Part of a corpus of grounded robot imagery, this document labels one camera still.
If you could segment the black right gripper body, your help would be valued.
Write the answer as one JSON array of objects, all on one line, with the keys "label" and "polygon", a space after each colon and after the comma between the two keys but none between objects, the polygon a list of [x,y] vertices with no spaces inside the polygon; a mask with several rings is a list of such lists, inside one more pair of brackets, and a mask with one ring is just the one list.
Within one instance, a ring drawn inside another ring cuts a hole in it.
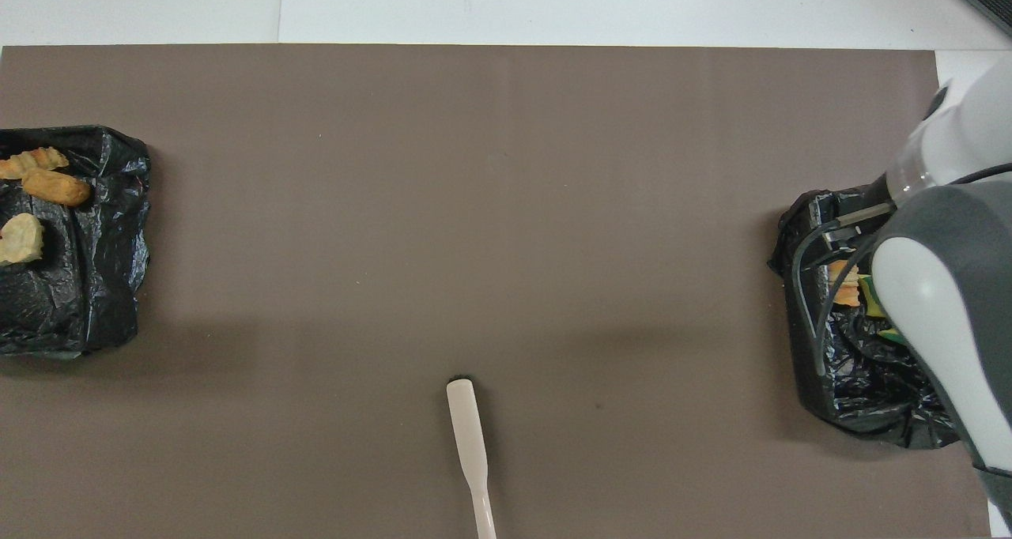
[{"label": "black right gripper body", "polygon": [[836,206],[832,219],[839,222],[830,232],[824,233],[827,245],[843,245],[859,234],[874,232],[897,210],[886,182],[840,190],[834,198]]}]

